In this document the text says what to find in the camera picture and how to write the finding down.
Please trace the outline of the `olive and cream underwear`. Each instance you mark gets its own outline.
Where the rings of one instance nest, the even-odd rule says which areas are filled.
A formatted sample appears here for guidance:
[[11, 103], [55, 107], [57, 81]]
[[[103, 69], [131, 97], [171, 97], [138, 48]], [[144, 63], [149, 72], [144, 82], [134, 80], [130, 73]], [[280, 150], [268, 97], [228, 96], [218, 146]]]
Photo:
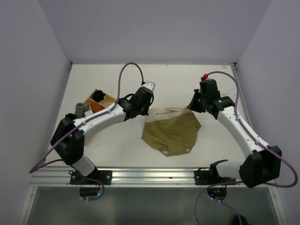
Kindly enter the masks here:
[[145, 117], [142, 139], [166, 157], [188, 154], [201, 127], [194, 113], [186, 107], [153, 108]]

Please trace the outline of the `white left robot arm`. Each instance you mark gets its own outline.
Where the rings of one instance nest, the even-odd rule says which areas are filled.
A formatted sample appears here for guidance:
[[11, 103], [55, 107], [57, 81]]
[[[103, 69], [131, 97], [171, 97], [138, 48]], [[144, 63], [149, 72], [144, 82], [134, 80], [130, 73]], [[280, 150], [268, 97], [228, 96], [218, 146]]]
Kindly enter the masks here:
[[84, 154], [85, 141], [109, 126], [138, 115], [147, 115], [153, 101], [154, 89], [155, 84], [147, 82], [129, 100], [125, 97], [120, 98], [117, 103], [85, 118], [71, 120], [65, 117], [60, 121], [51, 139], [51, 146], [65, 164], [81, 174], [85, 183], [94, 183], [98, 173], [96, 166]]

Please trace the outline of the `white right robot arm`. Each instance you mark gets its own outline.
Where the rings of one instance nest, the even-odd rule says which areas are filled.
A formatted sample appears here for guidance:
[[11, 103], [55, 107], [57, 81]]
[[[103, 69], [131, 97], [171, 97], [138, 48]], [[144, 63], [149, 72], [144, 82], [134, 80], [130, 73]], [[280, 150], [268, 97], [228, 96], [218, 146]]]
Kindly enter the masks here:
[[200, 88], [194, 90], [188, 109], [209, 113], [218, 120], [239, 145], [245, 161], [234, 163], [227, 159], [219, 160], [212, 163], [207, 171], [198, 170], [196, 175], [207, 179], [209, 184], [241, 180], [249, 188], [278, 178], [281, 160], [274, 154], [281, 156], [281, 149], [270, 146], [247, 123], [241, 126], [240, 122], [244, 119], [234, 107], [230, 97], [220, 95], [214, 79], [201, 79]]

